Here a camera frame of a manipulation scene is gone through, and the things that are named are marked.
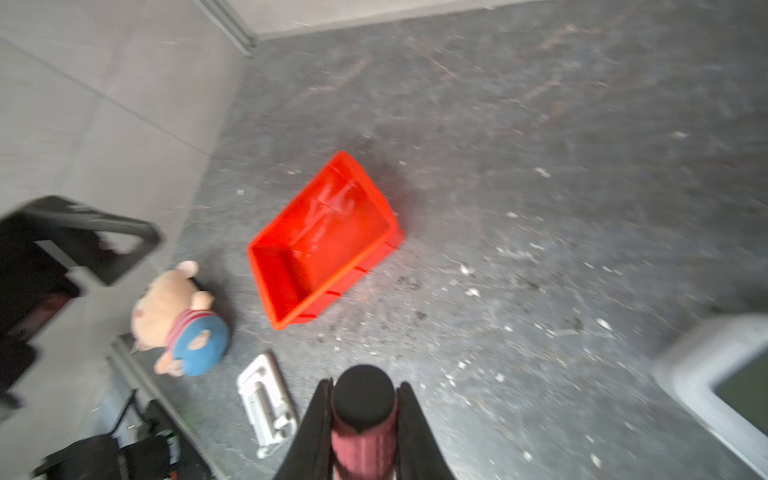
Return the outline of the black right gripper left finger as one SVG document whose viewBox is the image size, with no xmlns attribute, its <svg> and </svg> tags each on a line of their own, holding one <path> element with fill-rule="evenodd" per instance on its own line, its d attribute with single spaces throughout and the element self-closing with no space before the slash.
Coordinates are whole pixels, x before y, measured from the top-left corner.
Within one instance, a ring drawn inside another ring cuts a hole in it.
<svg viewBox="0 0 768 480">
<path fill-rule="evenodd" d="M 333 381 L 318 382 L 305 416 L 274 480 L 333 478 L 331 447 Z"/>
</svg>

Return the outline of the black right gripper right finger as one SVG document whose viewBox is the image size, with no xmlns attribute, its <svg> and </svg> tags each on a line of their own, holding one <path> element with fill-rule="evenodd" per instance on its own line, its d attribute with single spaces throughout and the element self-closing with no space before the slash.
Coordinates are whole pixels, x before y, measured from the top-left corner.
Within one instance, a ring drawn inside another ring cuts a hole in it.
<svg viewBox="0 0 768 480">
<path fill-rule="evenodd" d="M 396 478 L 455 480 L 408 382 L 397 389 L 397 400 Z"/>
</svg>

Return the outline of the red black screwdriver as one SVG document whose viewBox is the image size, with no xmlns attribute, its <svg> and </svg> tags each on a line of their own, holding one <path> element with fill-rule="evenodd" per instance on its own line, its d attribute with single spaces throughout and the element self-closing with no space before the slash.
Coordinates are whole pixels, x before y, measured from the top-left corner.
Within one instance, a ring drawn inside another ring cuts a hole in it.
<svg viewBox="0 0 768 480">
<path fill-rule="evenodd" d="M 356 365 L 331 395 L 331 447 L 339 479 L 392 479 L 397 451 L 397 395 L 374 365 Z"/>
</svg>

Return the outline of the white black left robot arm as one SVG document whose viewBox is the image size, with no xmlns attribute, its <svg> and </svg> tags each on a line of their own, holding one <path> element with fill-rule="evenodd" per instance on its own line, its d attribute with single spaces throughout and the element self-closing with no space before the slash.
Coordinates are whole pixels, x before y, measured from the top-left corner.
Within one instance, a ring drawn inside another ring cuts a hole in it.
<svg viewBox="0 0 768 480">
<path fill-rule="evenodd" d="M 68 277 L 84 267 L 109 286 L 161 243 L 147 221 L 104 213 L 60 196 L 1 218 L 1 420 L 22 407 L 11 389 L 38 357 L 31 340 L 82 295 Z"/>
</svg>

